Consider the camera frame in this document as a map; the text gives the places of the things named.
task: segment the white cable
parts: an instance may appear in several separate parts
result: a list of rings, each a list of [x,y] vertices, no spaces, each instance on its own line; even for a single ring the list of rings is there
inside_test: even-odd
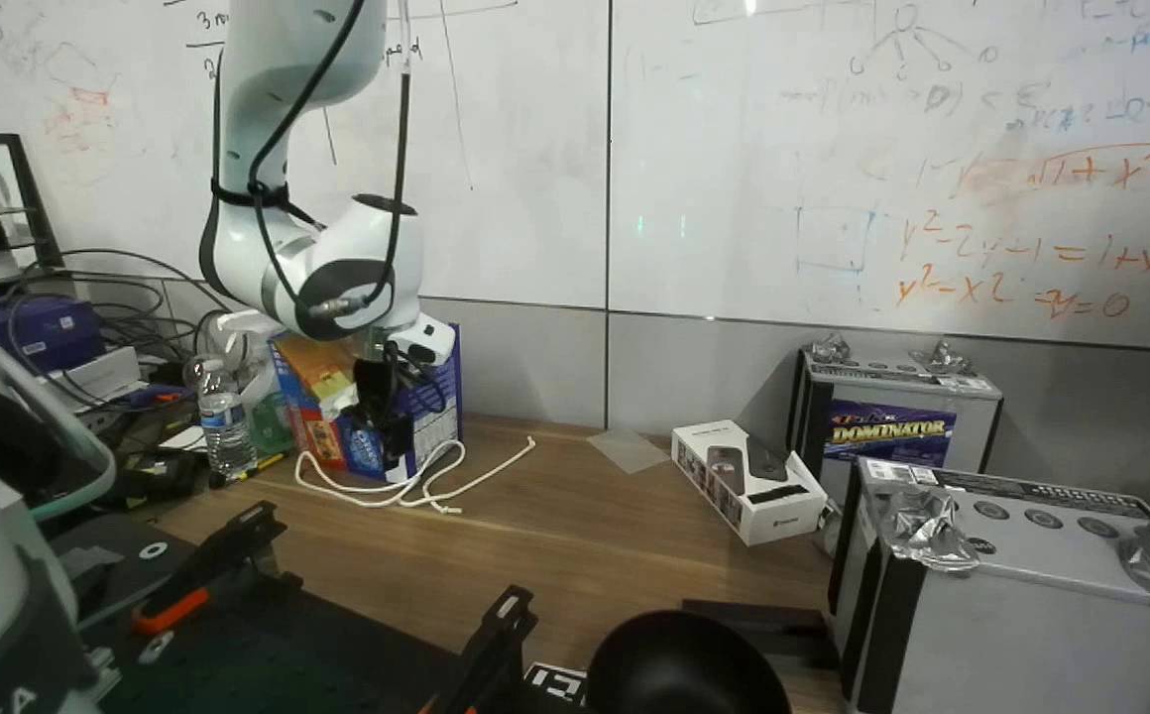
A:
[[[435,469],[431,475],[423,475],[444,454],[458,450],[458,459]],[[292,481],[319,496],[328,496],[328,500],[343,500],[343,505],[352,505],[352,506],[431,506],[431,513],[444,513],[444,514],[458,514],[459,506],[450,506],[444,500],[458,500],[489,481],[496,481],[505,469],[518,464],[529,454],[534,450],[534,438],[529,438],[529,444],[500,459],[496,469],[479,471],[477,481],[459,485],[459,489],[450,489],[450,491],[431,491],[435,481],[444,481],[450,471],[458,471],[464,464],[464,444],[459,440],[444,440],[418,475],[401,481],[401,485],[378,485],[378,489],[348,489],[348,485],[337,485],[321,459],[314,454],[302,454],[296,464],[292,464]]]

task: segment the box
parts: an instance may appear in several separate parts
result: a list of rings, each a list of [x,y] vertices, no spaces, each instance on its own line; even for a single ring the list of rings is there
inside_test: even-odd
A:
[[[846,505],[858,456],[982,471],[1002,391],[965,356],[804,345],[787,450]]]
[[[439,369],[431,369],[419,386],[397,387],[394,395],[394,410],[413,421],[413,450],[401,454],[397,469],[386,469],[381,431],[358,418],[358,361],[345,340],[286,332],[269,340],[269,365],[291,410],[296,450],[314,454],[328,471],[410,481],[435,456],[435,450],[464,438],[459,332]]]
[[[829,505],[801,456],[774,456],[734,421],[676,430],[670,459],[750,547],[818,530]]]

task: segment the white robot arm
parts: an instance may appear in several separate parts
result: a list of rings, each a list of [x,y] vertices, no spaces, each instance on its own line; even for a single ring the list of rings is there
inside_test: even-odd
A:
[[[451,328],[419,313],[418,209],[358,193],[319,227],[291,204],[302,110],[358,95],[386,56],[386,0],[237,0],[217,75],[216,208],[199,247],[209,287],[304,336],[365,336],[439,365]]]

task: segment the blue object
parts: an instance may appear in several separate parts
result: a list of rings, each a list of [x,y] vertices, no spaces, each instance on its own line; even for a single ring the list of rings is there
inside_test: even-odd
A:
[[[77,369],[103,354],[98,316],[88,300],[23,295],[0,300],[0,348],[36,373]]]

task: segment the small white box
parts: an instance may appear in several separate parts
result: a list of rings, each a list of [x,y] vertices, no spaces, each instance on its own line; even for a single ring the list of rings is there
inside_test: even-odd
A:
[[[734,421],[676,430],[670,459],[740,542],[818,530],[829,505],[797,454],[768,456]]]

